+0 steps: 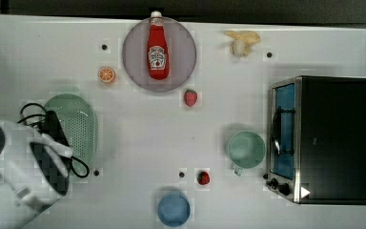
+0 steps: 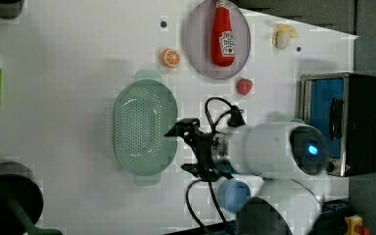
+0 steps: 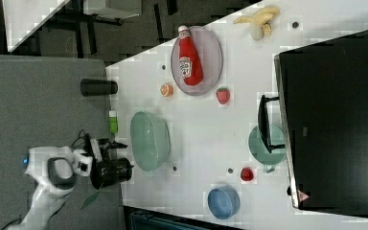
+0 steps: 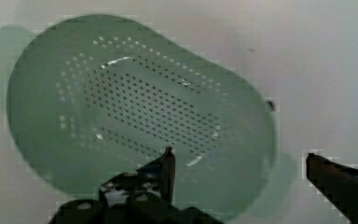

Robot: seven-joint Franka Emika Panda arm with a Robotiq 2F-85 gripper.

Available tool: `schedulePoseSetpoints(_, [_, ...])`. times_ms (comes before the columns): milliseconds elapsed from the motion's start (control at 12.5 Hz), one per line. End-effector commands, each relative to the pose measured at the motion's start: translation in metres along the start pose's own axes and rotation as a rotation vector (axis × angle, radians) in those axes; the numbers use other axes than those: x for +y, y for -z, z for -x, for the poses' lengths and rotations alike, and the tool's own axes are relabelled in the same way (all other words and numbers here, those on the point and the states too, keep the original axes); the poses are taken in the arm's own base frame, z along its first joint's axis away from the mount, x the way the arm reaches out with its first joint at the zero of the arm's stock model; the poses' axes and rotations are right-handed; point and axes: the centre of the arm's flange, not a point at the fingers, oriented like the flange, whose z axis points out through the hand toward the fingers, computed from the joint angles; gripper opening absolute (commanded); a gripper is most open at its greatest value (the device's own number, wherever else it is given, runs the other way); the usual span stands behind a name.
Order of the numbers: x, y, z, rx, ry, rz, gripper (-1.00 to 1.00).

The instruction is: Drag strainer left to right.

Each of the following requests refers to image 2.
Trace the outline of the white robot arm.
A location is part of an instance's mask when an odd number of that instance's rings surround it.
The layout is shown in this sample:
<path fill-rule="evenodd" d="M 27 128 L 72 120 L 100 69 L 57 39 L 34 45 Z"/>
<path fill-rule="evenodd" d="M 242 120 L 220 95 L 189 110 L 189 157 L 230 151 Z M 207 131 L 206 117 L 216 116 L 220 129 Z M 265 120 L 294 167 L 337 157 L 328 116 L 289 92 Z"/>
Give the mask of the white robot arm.
<path fill-rule="evenodd" d="M 236 212 L 239 235 L 309 235 L 329 191 L 322 133 L 301 122 L 239 125 L 205 133 L 196 118 L 184 118 L 165 135 L 180 137 L 197 161 L 182 169 L 205 182 L 234 175 L 263 179 Z"/>

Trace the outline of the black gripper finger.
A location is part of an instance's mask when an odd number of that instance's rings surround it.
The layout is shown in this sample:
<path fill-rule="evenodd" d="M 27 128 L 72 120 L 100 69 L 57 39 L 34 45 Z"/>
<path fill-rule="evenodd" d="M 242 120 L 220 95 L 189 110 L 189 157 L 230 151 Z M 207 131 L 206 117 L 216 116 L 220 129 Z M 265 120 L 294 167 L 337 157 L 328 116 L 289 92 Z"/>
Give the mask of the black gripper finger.
<path fill-rule="evenodd" d="M 164 137 L 181 137 L 188 138 L 200 136 L 200 120 L 198 118 L 183 118 L 179 120 L 165 135 Z"/>

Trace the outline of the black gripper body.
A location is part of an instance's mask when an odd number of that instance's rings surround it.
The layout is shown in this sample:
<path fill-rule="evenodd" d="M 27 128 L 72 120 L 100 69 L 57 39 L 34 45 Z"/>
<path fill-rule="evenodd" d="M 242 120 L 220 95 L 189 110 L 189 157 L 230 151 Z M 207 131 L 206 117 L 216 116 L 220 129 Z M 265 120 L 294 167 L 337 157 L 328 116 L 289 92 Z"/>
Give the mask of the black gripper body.
<path fill-rule="evenodd" d="M 192 149 L 197 161 L 194 164 L 183 164 L 181 168 L 205 182 L 216 182 L 221 177 L 232 179 L 231 173 L 221 171 L 213 161 L 212 147 L 215 144 L 212 139 L 213 135 L 209 133 L 184 135 L 183 140 Z"/>

